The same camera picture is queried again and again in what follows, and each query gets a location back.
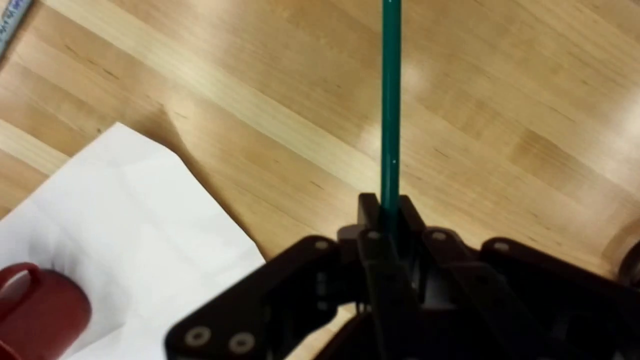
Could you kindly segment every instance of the red cup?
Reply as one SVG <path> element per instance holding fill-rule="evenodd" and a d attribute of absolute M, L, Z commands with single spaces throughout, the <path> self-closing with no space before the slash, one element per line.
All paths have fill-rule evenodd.
<path fill-rule="evenodd" d="M 0 360 L 60 357 L 87 320 L 87 298 L 65 276 L 29 262 L 0 269 Z"/>

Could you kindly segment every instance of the green rod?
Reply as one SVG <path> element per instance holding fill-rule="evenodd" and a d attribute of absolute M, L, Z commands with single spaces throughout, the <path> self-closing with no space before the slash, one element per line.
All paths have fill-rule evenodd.
<path fill-rule="evenodd" d="M 382 228 L 397 223 L 402 0 L 382 0 Z"/>

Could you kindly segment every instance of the wood grain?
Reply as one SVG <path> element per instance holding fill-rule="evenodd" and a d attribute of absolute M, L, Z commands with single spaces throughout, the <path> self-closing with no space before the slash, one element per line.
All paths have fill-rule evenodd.
<path fill-rule="evenodd" d="M 403 2 L 402 192 L 604 276 L 640 238 L 640 6 Z M 265 256 L 377 189 L 380 3 L 40 0 L 0 67 L 0 214 L 115 119 Z"/>

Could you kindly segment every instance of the white paper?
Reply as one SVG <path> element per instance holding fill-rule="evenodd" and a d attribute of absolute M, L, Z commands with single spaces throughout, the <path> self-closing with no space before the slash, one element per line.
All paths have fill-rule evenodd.
<path fill-rule="evenodd" d="M 172 324 L 264 262 L 173 151 L 122 124 L 0 221 L 0 268 L 22 260 L 87 294 L 74 360 L 163 357 Z"/>

